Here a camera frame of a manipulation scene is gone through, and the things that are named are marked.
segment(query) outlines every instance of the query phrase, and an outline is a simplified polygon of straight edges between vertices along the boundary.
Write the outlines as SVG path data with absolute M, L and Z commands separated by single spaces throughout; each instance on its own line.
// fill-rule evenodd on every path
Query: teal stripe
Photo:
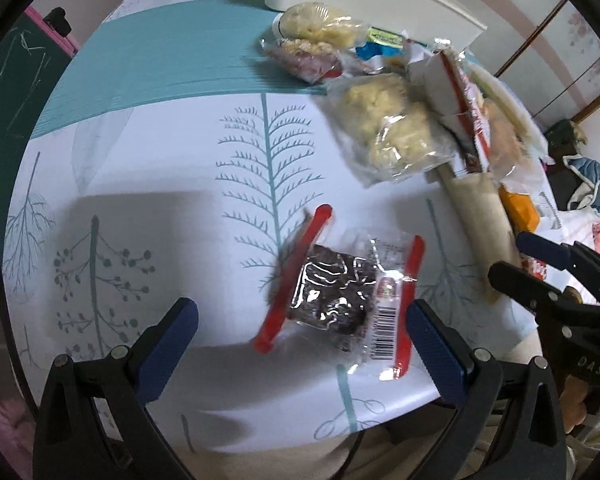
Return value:
M 340 396 L 344 404 L 344 411 L 349 419 L 349 431 L 355 433 L 358 430 L 358 419 L 356 418 L 356 410 L 353 407 L 353 399 L 351 398 L 351 389 L 349 388 L 349 375 L 343 365 L 336 366 L 336 375 L 338 377 L 338 388 Z
M 197 0 L 103 23 L 67 67 L 32 138 L 113 110 L 218 94 L 324 93 L 260 53 L 263 0 Z

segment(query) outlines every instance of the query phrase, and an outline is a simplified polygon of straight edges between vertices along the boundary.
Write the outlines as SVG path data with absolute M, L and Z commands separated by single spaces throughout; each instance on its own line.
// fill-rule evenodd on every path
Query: blue gripper pad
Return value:
M 571 266 L 571 249 L 553 243 L 541 236 L 521 231 L 516 237 L 516 247 L 521 253 L 542 260 L 544 263 L 564 270 Z
M 138 369 L 135 390 L 141 406 L 160 397 L 198 330 L 196 304 L 189 298 L 180 298 L 174 307 L 178 304 L 182 305 L 180 313 L 171 321 L 160 341 Z
M 407 333 L 433 379 L 440 396 L 451 404 L 464 405 L 467 396 L 466 370 L 414 301 L 407 308 Z

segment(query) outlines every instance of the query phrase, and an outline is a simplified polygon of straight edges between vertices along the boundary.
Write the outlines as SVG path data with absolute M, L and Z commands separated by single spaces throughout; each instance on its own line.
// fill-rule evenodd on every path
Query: barcode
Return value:
M 374 310 L 374 323 L 371 335 L 371 358 L 392 360 L 395 354 L 396 326 L 398 309 L 390 306 L 377 306 Z

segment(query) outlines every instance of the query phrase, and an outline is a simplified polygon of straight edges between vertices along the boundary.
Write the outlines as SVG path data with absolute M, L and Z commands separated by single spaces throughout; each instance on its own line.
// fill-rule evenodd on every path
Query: green chalkboard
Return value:
M 23 14 L 0 43 L 0 256 L 13 184 L 46 100 L 71 61 Z

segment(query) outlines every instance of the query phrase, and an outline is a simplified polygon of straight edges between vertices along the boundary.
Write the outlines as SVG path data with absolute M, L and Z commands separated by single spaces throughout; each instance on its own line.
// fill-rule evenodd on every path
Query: screw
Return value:
M 478 359 L 478 361 L 482 361 L 483 363 L 491 359 L 491 353 L 488 350 L 485 350 L 484 348 L 476 349 L 474 355 Z
M 534 363 L 538 368 L 542 370 L 546 370 L 546 368 L 549 366 L 547 360 L 541 355 L 534 357 Z
M 64 366 L 68 362 L 69 362 L 69 356 L 67 354 L 60 354 L 59 356 L 56 356 L 56 358 L 54 359 L 54 366 L 59 368 L 61 366 Z
M 122 359 L 123 357 L 126 357 L 128 353 L 129 348 L 127 348 L 124 345 L 118 345 L 115 348 L 111 349 L 110 355 L 114 359 Z

